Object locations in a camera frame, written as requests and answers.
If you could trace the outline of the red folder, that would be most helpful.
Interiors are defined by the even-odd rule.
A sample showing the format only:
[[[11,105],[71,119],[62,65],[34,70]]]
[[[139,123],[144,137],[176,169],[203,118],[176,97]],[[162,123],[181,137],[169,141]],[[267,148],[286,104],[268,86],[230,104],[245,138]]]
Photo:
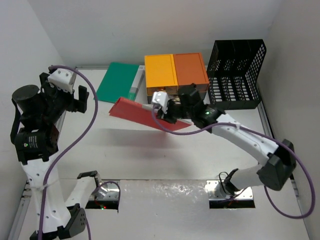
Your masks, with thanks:
[[[120,119],[128,120],[154,129],[162,128],[153,120],[153,108],[150,105],[141,104],[133,100],[120,97],[109,111],[109,115]],[[159,123],[170,131],[178,131],[188,128],[192,125],[186,120],[177,120],[176,123],[168,123],[162,119]]]

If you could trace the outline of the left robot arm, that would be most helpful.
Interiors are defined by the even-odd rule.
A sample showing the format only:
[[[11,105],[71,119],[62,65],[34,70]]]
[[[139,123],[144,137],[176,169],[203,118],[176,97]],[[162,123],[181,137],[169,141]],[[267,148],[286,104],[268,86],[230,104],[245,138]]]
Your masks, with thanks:
[[[58,141],[65,113],[86,112],[89,92],[79,86],[75,97],[76,74],[65,68],[39,78],[40,86],[25,85],[12,94],[15,116],[10,140],[34,197],[38,228],[31,239],[65,240],[85,230],[85,207],[99,184],[97,171],[80,173],[64,199],[56,166],[63,155]]]

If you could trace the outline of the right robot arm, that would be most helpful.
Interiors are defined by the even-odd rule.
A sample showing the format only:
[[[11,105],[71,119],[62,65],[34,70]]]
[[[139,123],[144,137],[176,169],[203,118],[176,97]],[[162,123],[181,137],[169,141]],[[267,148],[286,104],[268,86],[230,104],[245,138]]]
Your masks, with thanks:
[[[220,183],[225,196],[235,196],[242,189],[265,186],[280,191],[297,166],[291,155],[293,143],[287,139],[276,142],[246,128],[215,104],[201,98],[196,85],[178,90],[178,100],[165,91],[156,91],[151,103],[156,110],[153,117],[175,124],[178,119],[190,119],[200,130],[222,137],[251,155],[257,165],[246,169],[233,169]]]

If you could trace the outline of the green folder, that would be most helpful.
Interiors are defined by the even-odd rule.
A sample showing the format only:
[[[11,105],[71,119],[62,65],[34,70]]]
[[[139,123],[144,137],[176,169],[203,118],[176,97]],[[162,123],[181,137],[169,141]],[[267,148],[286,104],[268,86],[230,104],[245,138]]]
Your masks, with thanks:
[[[120,62],[110,63],[97,91],[99,101],[115,103],[119,98],[127,98],[139,65]]]

